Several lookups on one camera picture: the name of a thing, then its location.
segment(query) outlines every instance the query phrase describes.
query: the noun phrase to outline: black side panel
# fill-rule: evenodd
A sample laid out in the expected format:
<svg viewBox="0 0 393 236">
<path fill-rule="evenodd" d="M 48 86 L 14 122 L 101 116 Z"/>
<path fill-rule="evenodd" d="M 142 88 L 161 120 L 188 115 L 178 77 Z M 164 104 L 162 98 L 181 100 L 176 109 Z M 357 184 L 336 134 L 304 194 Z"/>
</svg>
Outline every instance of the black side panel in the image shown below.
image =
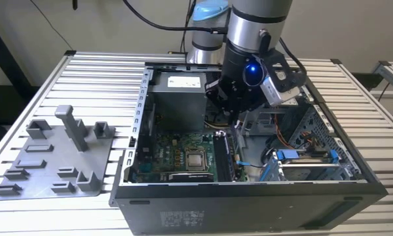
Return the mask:
<svg viewBox="0 0 393 236">
<path fill-rule="evenodd" d="M 305 230 L 322 216 L 316 229 L 330 229 L 377 199 L 377 196 L 365 196 L 353 205 L 342 195 L 229 196 L 118 199 L 117 204 L 134 235 L 238 234 Z"/>
</svg>

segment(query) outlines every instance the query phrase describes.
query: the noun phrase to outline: gray plastic peg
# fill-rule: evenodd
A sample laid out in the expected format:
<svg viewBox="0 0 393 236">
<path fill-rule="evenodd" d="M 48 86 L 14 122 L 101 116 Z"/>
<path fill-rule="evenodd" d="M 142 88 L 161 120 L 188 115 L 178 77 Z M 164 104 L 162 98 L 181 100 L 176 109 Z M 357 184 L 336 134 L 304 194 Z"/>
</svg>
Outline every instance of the gray plastic peg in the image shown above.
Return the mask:
<svg viewBox="0 0 393 236">
<path fill-rule="evenodd" d="M 50 127 L 44 119 L 30 121 L 26 132 L 32 139 L 46 139 L 42 131 L 50 130 Z"/>
<path fill-rule="evenodd" d="M 77 126 L 77 122 L 73 117 L 73 107 L 70 105 L 60 105 L 54 112 L 54 116 L 62 120 L 68 136 L 73 140 L 77 150 L 85 151 L 88 146 L 84 140 L 84 130 L 81 130 Z"/>
</svg>

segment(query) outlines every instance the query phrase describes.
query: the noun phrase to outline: wire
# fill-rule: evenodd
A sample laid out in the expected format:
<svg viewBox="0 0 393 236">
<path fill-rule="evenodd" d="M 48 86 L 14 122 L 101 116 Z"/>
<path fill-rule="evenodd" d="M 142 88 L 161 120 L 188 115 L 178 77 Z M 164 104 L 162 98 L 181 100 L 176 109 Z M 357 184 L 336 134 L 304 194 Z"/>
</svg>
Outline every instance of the wire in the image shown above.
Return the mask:
<svg viewBox="0 0 393 236">
<path fill-rule="evenodd" d="M 194 12 L 194 8 L 196 8 L 196 3 L 197 3 L 197 0 L 193 0 L 193 1 L 189 0 L 189 2 L 188 2 L 188 11 L 186 11 L 186 17 L 185 17 L 185 27 L 188 27 L 189 20 L 190 20 L 190 17 L 192 17 L 192 14 Z M 182 33 L 182 41 L 181 41 L 181 46 L 180 46 L 180 52 L 182 52 L 182 49 L 184 49 L 184 53 L 185 53 L 185 56 L 186 56 L 185 35 L 186 35 L 186 31 L 184 31 L 184 33 Z"/>
<path fill-rule="evenodd" d="M 286 146 L 289 149 L 294 149 L 289 144 L 288 142 L 285 141 L 284 137 L 282 137 L 282 134 L 281 134 L 281 131 L 280 131 L 280 128 L 278 128 L 278 124 L 277 124 L 277 116 L 274 115 L 274 128 L 276 128 L 276 136 L 277 136 L 277 139 L 280 140 L 280 142 L 284 144 L 284 146 Z"/>
<path fill-rule="evenodd" d="M 308 144 L 309 142 L 305 141 L 302 144 L 300 144 L 300 146 L 296 149 L 300 149 L 302 147 L 304 144 Z"/>
<path fill-rule="evenodd" d="M 380 102 L 380 100 L 381 100 L 382 94 L 385 94 L 385 91 L 386 91 L 389 85 L 390 85 L 390 83 L 388 82 L 388 85 L 386 85 L 385 88 L 382 89 L 381 94 L 380 94 L 380 97 L 378 97 L 378 99 L 377 99 L 378 102 Z"/>
<path fill-rule="evenodd" d="M 48 20 L 45 14 L 42 13 L 40 7 L 37 6 L 37 4 L 33 2 L 33 0 L 29 0 L 32 2 L 32 4 L 34 5 L 34 7 L 37 8 L 38 12 L 41 13 L 41 15 L 44 16 L 45 20 L 48 21 L 48 24 L 50 26 L 50 28 L 53 29 L 53 31 L 58 34 L 58 36 L 61 37 L 61 39 L 64 40 L 64 42 L 66 43 L 68 47 L 73 50 L 70 44 L 68 43 L 68 41 L 65 40 L 65 38 L 62 37 L 62 35 L 60 34 L 60 32 L 54 29 L 54 27 L 52 26 L 50 21 Z"/>
<path fill-rule="evenodd" d="M 252 166 L 254 168 L 264 168 L 264 166 L 256 166 L 256 165 L 252 165 L 249 162 L 242 162 L 242 161 L 237 161 L 236 164 L 238 165 L 242 165 L 242 166 Z"/>
<path fill-rule="evenodd" d="M 218 28 L 202 28 L 202 27 L 168 27 L 168 26 L 161 26 L 157 25 L 156 23 L 150 22 L 132 7 L 129 4 L 128 0 L 122 0 L 128 9 L 132 11 L 132 13 L 140 18 L 141 21 L 144 21 L 146 24 L 153 26 L 154 28 L 160 30 L 168 30 L 168 31 L 205 31 L 212 34 L 226 34 L 228 33 L 228 28 L 225 27 L 218 27 Z"/>
<path fill-rule="evenodd" d="M 304 67 L 304 65 L 301 64 L 301 62 L 298 61 L 298 59 L 296 58 L 296 56 L 292 54 L 292 52 L 289 51 L 286 44 L 282 40 L 282 38 L 280 38 L 280 44 L 282 46 L 282 49 L 285 51 L 285 53 L 288 54 L 288 56 L 293 59 L 293 61 L 296 62 L 297 66 L 300 67 L 301 73 L 304 74 L 304 76 L 308 76 L 308 72 L 306 72 L 306 68 Z"/>
<path fill-rule="evenodd" d="M 228 127 L 220 127 L 220 126 L 216 126 L 216 125 L 210 124 L 210 123 L 206 122 L 206 121 L 204 121 L 204 123 L 205 123 L 209 127 L 214 128 L 214 129 L 226 129 L 226 128 L 228 128 Z"/>
</svg>

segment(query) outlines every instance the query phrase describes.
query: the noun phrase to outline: metal table frame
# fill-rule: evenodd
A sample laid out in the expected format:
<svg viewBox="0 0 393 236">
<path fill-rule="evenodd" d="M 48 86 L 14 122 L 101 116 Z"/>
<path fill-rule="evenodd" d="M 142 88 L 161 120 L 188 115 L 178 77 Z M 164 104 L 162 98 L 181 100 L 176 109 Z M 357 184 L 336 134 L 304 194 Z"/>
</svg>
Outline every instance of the metal table frame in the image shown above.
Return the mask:
<svg viewBox="0 0 393 236">
<path fill-rule="evenodd" d="M 72 104 L 85 125 L 105 119 L 117 127 L 106 166 L 104 189 L 97 197 L 0 202 L 0 236 L 132 235 L 122 214 L 109 207 L 118 157 L 128 146 L 145 61 L 182 62 L 182 55 L 77 52 L 65 55 L 0 142 L 0 182 L 26 140 L 29 120 L 60 124 L 53 111 Z M 301 60 L 310 80 L 341 127 L 389 195 L 330 231 L 266 235 L 393 235 L 393 117 L 341 64 L 325 59 Z"/>
</svg>

